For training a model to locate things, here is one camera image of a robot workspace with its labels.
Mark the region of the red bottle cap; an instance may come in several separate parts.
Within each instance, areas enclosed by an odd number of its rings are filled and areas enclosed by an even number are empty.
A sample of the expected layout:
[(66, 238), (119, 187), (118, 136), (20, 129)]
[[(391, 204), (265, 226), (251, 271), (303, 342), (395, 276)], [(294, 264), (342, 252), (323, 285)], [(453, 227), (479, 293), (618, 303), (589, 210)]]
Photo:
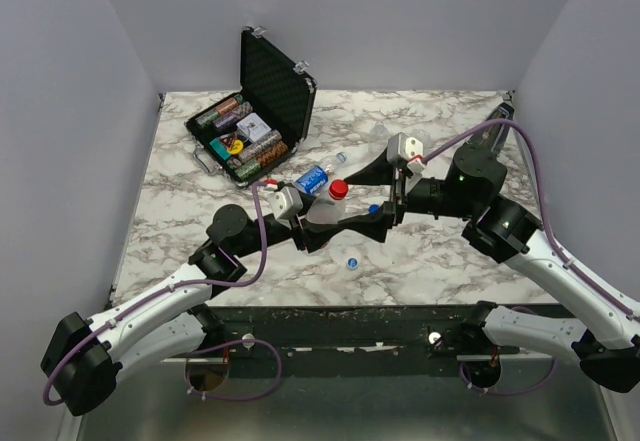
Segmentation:
[(329, 195), (336, 200), (346, 197), (349, 191), (349, 185), (342, 179), (335, 179), (329, 186)]

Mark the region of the red label plastic bottle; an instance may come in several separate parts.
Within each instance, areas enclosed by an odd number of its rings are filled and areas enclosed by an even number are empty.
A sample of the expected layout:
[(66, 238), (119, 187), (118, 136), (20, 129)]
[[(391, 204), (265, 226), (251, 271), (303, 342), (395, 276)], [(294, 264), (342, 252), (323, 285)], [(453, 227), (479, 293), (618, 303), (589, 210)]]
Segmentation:
[(337, 224), (346, 210), (345, 198), (333, 199), (327, 192), (319, 195), (306, 214), (306, 220), (314, 224)]

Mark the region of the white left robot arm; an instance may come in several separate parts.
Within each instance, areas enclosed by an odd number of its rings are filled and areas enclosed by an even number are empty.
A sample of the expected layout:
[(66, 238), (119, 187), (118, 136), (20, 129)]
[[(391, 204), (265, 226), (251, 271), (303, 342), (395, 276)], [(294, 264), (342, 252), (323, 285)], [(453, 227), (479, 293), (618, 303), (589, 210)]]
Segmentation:
[(262, 276), (269, 246), (294, 240), (307, 252), (323, 247), (346, 222), (280, 221), (239, 205), (218, 209), (206, 241), (157, 285), (88, 318), (73, 312), (56, 326), (40, 364), (43, 401), (81, 416), (102, 404), (127, 376), (177, 355), (209, 356), (239, 344), (207, 301)]

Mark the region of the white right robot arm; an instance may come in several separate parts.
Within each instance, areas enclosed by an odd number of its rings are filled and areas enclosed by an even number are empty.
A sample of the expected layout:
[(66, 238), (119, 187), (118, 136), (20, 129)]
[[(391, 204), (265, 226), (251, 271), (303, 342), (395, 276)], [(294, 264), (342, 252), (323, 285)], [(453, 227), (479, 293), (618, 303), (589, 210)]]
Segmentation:
[(570, 312), (568, 318), (528, 314), (492, 302), (437, 341), (457, 355), (525, 348), (576, 364), (596, 384), (628, 393), (639, 383), (639, 305), (577, 261), (546, 225), (520, 203), (501, 195), (507, 169), (489, 148), (464, 143), (445, 178), (422, 176), (422, 144), (393, 137), (375, 161), (349, 176), (349, 185), (388, 185), (387, 202), (371, 214), (339, 222), (344, 230), (383, 241), (405, 213), (465, 221), (463, 238), (480, 254), (543, 288)]

